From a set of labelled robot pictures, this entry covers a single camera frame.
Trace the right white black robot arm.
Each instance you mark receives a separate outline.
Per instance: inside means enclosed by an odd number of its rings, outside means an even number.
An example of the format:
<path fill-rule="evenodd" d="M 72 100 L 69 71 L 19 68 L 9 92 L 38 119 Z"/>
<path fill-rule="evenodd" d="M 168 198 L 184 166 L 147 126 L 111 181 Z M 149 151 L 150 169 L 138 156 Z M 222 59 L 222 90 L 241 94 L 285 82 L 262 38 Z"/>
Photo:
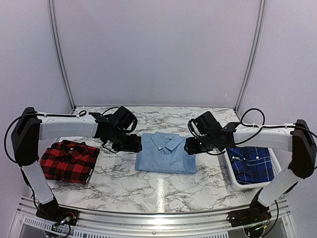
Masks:
<path fill-rule="evenodd" d="M 273 168 L 280 167 L 275 149 L 286 151 L 291 157 L 290 163 L 275 172 L 274 178 L 256 193 L 248 208 L 229 212 L 231 222 L 239 219 L 256 222 L 271 217 L 270 206 L 317 168 L 317 135 L 303 119 L 278 125 L 267 125 L 265 120 L 260 124 L 232 121 L 222 126 L 207 111 L 188 121 L 187 126 L 192 137 L 186 139 L 184 149 L 189 155 L 209 153 L 214 149 L 220 154 L 228 149 L 251 149 L 250 154 L 255 156 L 259 149 L 261 156 L 268 153 Z"/>

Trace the light blue long sleeve shirt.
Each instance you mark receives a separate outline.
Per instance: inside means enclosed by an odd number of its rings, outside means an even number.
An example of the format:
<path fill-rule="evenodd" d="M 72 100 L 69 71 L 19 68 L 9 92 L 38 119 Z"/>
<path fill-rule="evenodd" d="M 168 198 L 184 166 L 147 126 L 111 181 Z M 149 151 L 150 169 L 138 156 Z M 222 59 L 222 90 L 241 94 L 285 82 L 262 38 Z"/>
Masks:
<path fill-rule="evenodd" d="M 186 137 L 171 133 L 143 133 L 142 151 L 137 153 L 135 170 L 155 173 L 195 174 L 196 156 L 184 147 Z"/>

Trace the red black plaid shirt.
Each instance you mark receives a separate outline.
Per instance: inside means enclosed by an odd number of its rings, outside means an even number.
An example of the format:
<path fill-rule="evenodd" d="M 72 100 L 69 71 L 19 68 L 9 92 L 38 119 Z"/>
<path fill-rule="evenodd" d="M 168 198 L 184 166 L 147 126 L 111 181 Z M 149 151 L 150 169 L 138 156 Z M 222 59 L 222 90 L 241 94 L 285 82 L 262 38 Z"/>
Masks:
<path fill-rule="evenodd" d="M 86 185 L 99 153 L 99 148 L 85 142 L 63 140 L 46 149 L 40 165 L 47 179 Z"/>

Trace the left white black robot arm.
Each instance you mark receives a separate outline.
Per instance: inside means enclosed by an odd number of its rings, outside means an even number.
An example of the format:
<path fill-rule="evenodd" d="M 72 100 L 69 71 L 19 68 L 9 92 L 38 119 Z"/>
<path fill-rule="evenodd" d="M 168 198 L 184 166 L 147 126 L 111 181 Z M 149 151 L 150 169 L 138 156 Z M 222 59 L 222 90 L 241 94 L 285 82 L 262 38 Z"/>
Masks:
<path fill-rule="evenodd" d="M 114 152 L 138 153 L 142 150 L 141 137 L 133 133 L 137 123 L 137 118 L 124 106 L 106 116 L 86 111 L 49 114 L 27 107 L 7 127 L 4 152 L 8 154 L 6 146 L 10 139 L 14 156 L 8 155 L 8 159 L 21 168 L 44 214 L 57 221 L 63 213 L 40 166 L 39 141 L 60 137 L 97 138 L 103 143 L 110 142 Z"/>

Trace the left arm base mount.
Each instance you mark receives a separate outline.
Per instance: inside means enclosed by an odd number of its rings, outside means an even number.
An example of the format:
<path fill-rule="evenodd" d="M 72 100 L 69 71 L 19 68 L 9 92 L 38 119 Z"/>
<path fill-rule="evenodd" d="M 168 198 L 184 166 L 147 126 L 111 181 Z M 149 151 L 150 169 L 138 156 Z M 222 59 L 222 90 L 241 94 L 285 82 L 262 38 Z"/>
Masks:
<path fill-rule="evenodd" d="M 44 212 L 38 209 L 36 216 L 58 224 L 60 224 L 62 221 L 65 221 L 64 224 L 68 223 L 71 226 L 75 226 L 77 224 L 79 211 L 69 208 L 60 208 L 56 215 L 45 215 Z"/>

